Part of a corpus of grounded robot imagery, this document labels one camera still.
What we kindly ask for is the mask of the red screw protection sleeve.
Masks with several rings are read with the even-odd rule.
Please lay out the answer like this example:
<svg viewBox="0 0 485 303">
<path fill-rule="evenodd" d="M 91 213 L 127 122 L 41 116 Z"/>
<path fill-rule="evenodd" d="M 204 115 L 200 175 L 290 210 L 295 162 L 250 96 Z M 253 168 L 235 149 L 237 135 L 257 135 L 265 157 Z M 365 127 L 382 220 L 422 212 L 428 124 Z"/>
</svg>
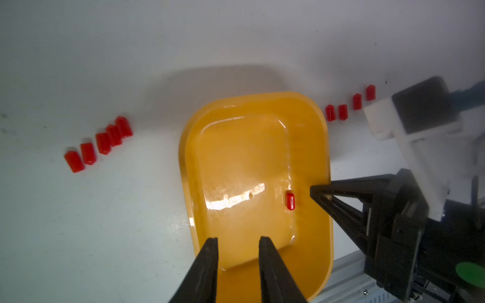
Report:
<svg viewBox="0 0 485 303">
<path fill-rule="evenodd" d="M 332 105 L 332 104 L 329 104 L 325 108 L 325 114 L 326 114 L 326 118 L 327 118 L 328 122 L 332 122 L 332 121 L 335 121 L 337 119 L 335 106 Z"/>
</svg>

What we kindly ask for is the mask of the red sleeve alone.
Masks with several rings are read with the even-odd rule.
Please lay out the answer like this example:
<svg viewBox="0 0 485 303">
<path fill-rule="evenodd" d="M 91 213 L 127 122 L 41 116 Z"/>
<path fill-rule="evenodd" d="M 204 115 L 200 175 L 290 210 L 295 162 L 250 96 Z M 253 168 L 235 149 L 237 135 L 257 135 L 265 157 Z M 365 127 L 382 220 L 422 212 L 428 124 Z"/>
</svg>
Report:
<svg viewBox="0 0 485 303">
<path fill-rule="evenodd" d="M 286 207 L 288 210 L 293 211 L 296 208 L 296 197 L 291 191 L 286 193 Z"/>
</svg>

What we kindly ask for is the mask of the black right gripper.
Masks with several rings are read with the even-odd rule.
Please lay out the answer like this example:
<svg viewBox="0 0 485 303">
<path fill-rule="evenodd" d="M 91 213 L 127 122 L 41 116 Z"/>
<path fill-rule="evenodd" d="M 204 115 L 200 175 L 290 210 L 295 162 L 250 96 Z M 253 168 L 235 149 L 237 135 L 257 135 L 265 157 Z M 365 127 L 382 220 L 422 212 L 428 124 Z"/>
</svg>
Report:
<svg viewBox="0 0 485 303">
<path fill-rule="evenodd" d="M 384 289 L 408 301 L 423 279 L 457 299 L 483 301 L 484 208 L 448 199 L 445 216 L 430 219 L 428 204 L 408 169 L 310 187 L 310 197 L 365 255 L 368 237 L 362 212 L 335 196 L 371 201 L 381 192 L 380 206 L 391 209 L 378 213 L 385 226 L 376 238 L 373 265 Z"/>
</svg>

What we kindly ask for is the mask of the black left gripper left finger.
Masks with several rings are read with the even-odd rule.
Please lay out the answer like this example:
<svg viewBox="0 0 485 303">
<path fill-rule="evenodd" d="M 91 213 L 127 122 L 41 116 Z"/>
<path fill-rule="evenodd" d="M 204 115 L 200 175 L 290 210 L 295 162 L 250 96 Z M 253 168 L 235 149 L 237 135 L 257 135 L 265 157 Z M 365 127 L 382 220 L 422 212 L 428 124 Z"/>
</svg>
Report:
<svg viewBox="0 0 485 303">
<path fill-rule="evenodd" d="M 216 302 L 218 239 L 208 238 L 169 302 Z"/>
</svg>

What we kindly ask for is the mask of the yellow plastic storage tray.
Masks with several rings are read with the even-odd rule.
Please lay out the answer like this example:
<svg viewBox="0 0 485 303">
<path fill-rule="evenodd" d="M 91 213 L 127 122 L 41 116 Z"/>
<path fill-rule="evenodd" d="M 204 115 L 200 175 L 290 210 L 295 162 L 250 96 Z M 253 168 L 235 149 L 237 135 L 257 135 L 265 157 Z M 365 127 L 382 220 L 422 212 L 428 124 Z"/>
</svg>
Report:
<svg viewBox="0 0 485 303">
<path fill-rule="evenodd" d="M 263 236 L 306 299 L 322 291 L 333 267 L 333 222 L 310 197 L 311 186 L 330 182 L 328 128 L 315 102 L 295 92 L 211 102 L 186 125 L 179 165 L 195 251 L 218 239 L 217 302 L 261 301 Z"/>
</svg>

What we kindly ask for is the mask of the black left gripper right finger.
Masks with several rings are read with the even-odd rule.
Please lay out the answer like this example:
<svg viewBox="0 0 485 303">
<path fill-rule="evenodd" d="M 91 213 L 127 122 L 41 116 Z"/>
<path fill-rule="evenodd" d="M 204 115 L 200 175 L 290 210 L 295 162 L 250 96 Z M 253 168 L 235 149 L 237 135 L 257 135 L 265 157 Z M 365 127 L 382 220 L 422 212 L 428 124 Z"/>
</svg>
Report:
<svg viewBox="0 0 485 303">
<path fill-rule="evenodd" d="M 259 242 L 262 302 L 307 302 L 269 237 Z"/>
</svg>

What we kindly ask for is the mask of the red sleeve row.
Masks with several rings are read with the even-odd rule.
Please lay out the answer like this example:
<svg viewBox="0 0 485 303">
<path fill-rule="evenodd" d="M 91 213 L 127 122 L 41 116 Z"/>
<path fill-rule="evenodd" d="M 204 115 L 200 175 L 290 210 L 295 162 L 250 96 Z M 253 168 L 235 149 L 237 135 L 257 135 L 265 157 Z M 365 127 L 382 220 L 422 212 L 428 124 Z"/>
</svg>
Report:
<svg viewBox="0 0 485 303">
<path fill-rule="evenodd" d="M 374 85 L 368 85 L 365 91 L 366 100 L 374 101 L 376 99 L 376 87 Z"/>
<path fill-rule="evenodd" d="M 362 109 L 362 95 L 360 93 L 352 96 L 352 108 L 354 111 L 360 111 Z"/>
<path fill-rule="evenodd" d="M 82 143 L 80 145 L 83 163 L 85 165 L 93 165 L 97 161 L 96 152 L 92 142 Z"/>
<path fill-rule="evenodd" d="M 111 146 L 119 146 L 123 143 L 121 132 L 116 125 L 108 125 L 106 127 L 106 133 Z"/>
<path fill-rule="evenodd" d="M 109 135 L 106 132 L 97 133 L 95 135 L 97 148 L 100 154 L 108 155 L 111 152 L 111 141 Z"/>
<path fill-rule="evenodd" d="M 346 104 L 338 106 L 338 118 L 341 121 L 346 121 L 349 117 L 348 107 Z"/>
<path fill-rule="evenodd" d="M 133 136 L 133 131 L 131 129 L 130 123 L 126 117 L 118 116 L 115 120 L 115 124 L 121 134 L 122 138 L 127 138 Z"/>
</svg>

